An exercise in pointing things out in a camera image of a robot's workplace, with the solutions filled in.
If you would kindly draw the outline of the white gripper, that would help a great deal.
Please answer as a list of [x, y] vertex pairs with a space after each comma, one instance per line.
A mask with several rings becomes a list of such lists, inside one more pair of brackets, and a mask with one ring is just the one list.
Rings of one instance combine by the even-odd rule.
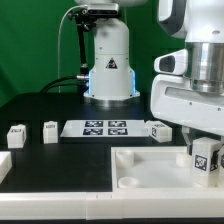
[[[151, 89], [150, 108], [157, 119], [182, 125], [187, 154], [192, 154], [191, 128], [224, 136], [224, 94], [193, 91], [190, 81], [178, 76], [157, 75]], [[224, 177], [224, 145], [218, 152], [219, 176]]]

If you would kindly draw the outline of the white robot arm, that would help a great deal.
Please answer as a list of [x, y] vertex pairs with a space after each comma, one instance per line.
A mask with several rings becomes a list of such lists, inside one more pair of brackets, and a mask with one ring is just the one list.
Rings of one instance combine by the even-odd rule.
[[[108, 106], [137, 95], [129, 66], [121, 7], [147, 0], [74, 0], [83, 5], [81, 28], [95, 30], [95, 64], [84, 97]], [[157, 21], [185, 48], [154, 61], [150, 109], [154, 117], [224, 137], [224, 0], [159, 0]]]

